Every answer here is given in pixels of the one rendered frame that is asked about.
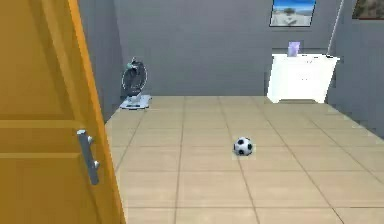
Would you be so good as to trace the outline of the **black and white football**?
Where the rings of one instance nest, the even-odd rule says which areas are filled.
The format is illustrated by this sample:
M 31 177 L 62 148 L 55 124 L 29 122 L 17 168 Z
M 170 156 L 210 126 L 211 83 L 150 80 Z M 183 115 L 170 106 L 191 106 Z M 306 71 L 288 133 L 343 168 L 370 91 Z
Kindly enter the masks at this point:
M 253 152 L 253 144 L 247 137 L 239 137 L 234 143 L 233 151 L 238 156 L 248 156 Z

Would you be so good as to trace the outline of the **white chest of drawers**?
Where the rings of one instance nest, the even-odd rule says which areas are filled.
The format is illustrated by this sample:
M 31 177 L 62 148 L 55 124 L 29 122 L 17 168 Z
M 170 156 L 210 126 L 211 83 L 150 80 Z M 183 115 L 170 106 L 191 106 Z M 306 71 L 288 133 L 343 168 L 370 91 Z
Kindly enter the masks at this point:
M 324 103 L 338 57 L 324 54 L 273 54 L 267 97 Z

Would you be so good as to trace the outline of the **small purple box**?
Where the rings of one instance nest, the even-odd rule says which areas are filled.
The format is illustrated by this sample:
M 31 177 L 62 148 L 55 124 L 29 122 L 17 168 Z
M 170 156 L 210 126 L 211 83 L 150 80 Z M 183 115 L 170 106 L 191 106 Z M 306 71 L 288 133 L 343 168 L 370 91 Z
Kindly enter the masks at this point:
M 300 50 L 300 42 L 299 41 L 291 41 L 288 43 L 287 56 L 288 57 L 296 57 Z

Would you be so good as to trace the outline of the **blue sky framed picture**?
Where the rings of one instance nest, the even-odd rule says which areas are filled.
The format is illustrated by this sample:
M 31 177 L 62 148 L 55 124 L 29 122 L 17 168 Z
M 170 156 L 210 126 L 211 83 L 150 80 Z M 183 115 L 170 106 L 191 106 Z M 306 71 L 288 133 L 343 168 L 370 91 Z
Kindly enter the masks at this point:
M 270 27 L 310 27 L 316 0 L 273 0 Z

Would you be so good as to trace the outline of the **orange wooden room door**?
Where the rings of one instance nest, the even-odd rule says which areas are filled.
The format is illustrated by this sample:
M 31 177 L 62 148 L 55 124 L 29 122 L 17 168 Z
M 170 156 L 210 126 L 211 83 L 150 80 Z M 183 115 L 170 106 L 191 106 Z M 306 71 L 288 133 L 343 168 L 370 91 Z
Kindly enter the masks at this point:
M 0 0 L 0 224 L 126 224 L 78 0 Z

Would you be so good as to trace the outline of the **dark framed picture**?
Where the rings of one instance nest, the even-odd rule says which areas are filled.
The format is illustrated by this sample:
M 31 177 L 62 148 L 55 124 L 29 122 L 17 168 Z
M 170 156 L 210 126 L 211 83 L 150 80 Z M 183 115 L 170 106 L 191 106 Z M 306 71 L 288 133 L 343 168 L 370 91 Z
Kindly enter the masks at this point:
M 384 20 L 384 0 L 356 0 L 353 19 Z

